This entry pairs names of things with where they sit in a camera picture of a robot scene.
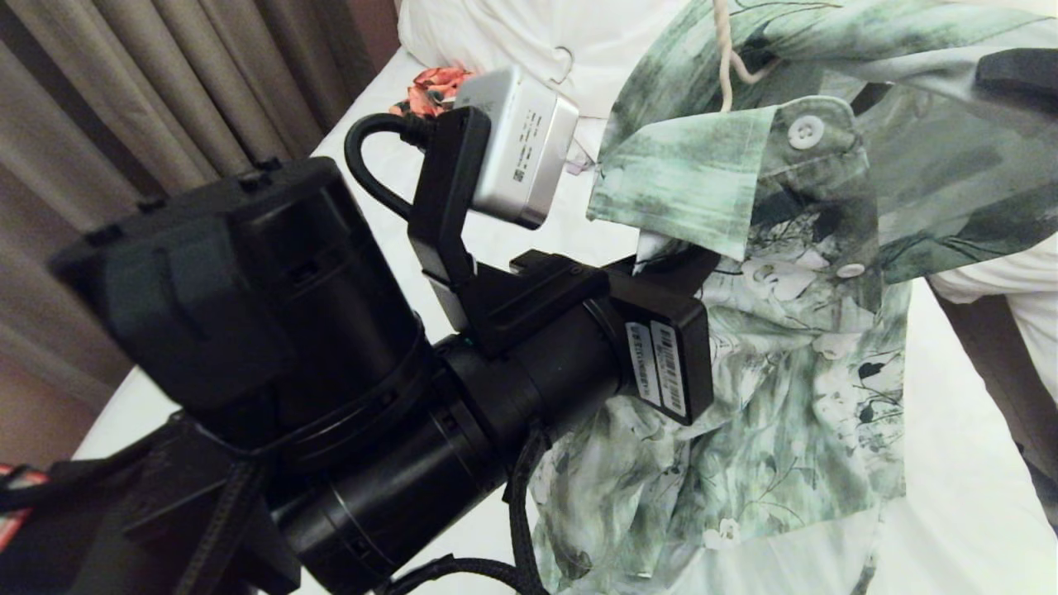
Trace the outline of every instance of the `cable connector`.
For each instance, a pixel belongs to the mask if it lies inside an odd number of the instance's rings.
[[[395,581],[393,577],[387,578],[385,582],[376,587],[373,591],[376,595],[390,595],[391,593],[399,593],[398,590],[404,588],[404,585],[419,585],[457,572],[460,572],[460,569],[456,562],[456,557],[453,554],[446,554],[408,572],[398,581]]]
[[[414,113],[409,113],[404,116],[404,128],[400,132],[400,140],[422,150],[426,150],[426,147],[430,145],[430,139],[434,137],[434,130],[436,129],[437,123],[433,120],[426,120],[425,118],[419,118]]]

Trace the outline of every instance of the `label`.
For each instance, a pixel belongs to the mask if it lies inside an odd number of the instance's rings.
[[[651,335],[654,337],[654,357],[657,360],[661,402],[669,411],[686,416],[687,401],[683,396],[683,375],[679,365],[676,331],[668,324],[651,321]]]
[[[651,330],[638,322],[624,323],[624,329],[628,332],[632,369],[636,374],[639,396],[645,401],[661,407],[661,393],[658,391],[658,375],[654,364],[654,344],[651,341]]]
[[[540,136],[541,124],[543,122],[544,116],[532,108],[526,109],[525,119],[522,121],[522,131],[518,134],[516,145],[521,150],[518,151],[517,161],[514,163],[514,175],[511,177],[515,182],[525,180],[526,172],[531,168],[532,147],[537,143],[536,137]]]

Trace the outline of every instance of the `white button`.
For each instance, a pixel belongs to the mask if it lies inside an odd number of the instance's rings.
[[[823,124],[819,118],[802,115],[795,120],[790,126],[788,132],[790,146],[798,150],[809,149],[823,140],[823,130],[825,129],[826,124]]]
[[[860,265],[859,263],[853,263],[852,265],[845,265],[838,269],[838,276],[841,278],[853,278],[863,274],[867,267]]]

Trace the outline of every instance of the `beige curtain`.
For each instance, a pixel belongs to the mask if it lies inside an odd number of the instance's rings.
[[[84,427],[130,366],[48,258],[144,195],[308,156],[396,46],[391,0],[0,1],[0,462],[50,422],[20,413]]]

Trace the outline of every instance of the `pillow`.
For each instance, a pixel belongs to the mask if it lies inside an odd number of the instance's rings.
[[[608,118],[639,58],[687,0],[404,0],[401,44],[431,67],[512,62]]]

